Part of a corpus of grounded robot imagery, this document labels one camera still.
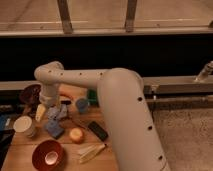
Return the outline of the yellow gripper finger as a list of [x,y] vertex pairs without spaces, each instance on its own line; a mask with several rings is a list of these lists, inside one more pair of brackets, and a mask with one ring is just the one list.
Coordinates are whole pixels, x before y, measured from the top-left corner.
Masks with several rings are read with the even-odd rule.
[[61,112],[61,110],[62,110],[62,104],[61,103],[57,103],[55,107],[56,107],[58,112]]
[[35,120],[40,122],[46,112],[46,107],[43,104],[39,104],[36,110]]

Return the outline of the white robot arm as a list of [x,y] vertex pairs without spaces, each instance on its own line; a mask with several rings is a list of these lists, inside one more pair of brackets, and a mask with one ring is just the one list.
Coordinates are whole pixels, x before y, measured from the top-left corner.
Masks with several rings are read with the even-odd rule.
[[54,61],[37,67],[34,76],[47,108],[56,104],[62,83],[97,91],[119,171],[171,171],[138,73],[125,68],[66,70]]

